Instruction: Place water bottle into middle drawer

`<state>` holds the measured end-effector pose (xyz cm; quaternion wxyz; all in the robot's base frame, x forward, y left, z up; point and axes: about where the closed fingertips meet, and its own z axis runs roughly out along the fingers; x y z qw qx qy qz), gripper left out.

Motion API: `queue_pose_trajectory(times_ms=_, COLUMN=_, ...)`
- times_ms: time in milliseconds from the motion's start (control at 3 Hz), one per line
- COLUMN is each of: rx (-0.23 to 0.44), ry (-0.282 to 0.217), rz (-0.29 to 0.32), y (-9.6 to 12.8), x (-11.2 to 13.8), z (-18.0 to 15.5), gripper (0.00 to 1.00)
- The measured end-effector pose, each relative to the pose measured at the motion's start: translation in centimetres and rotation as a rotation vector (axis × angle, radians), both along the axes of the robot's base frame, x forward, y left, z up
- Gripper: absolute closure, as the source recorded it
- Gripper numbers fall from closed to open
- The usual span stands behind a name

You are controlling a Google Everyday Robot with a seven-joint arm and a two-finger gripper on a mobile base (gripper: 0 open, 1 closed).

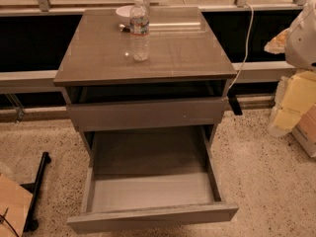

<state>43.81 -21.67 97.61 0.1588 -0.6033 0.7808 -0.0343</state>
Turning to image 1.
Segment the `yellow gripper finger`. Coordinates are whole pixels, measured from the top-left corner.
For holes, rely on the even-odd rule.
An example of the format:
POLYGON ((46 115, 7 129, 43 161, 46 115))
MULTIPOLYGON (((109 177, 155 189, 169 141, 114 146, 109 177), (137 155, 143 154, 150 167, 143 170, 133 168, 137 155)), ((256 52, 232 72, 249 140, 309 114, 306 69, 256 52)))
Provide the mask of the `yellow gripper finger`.
POLYGON ((288 29, 273 37, 264 47, 264 51, 272 54, 284 53, 288 29))

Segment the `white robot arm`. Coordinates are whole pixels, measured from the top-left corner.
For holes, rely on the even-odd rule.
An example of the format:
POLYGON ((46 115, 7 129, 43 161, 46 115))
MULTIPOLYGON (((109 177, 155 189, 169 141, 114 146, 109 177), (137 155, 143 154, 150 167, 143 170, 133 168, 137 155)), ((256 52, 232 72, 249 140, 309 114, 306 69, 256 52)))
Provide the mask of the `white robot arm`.
POLYGON ((316 0, 304 5, 291 25, 264 47, 272 54, 283 53, 285 61, 297 69, 316 69, 316 0))

